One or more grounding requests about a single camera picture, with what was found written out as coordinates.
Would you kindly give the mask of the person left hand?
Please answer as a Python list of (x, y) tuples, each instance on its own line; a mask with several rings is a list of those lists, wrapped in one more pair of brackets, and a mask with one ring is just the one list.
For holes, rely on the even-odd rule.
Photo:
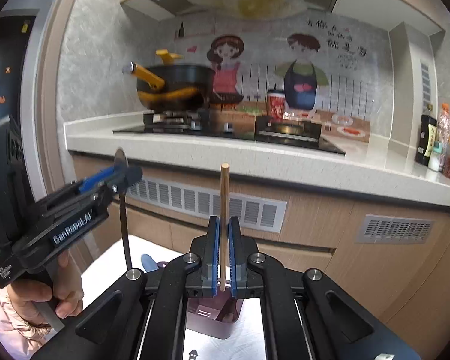
[(57, 276), (52, 287), (36, 280), (16, 280), (6, 287), (11, 305), (30, 324), (46, 324), (45, 317), (38, 311), (35, 303), (49, 302), (53, 297), (58, 300), (55, 314), (62, 320), (77, 316), (83, 310), (80, 270), (71, 253), (65, 251), (60, 254), (57, 265)]

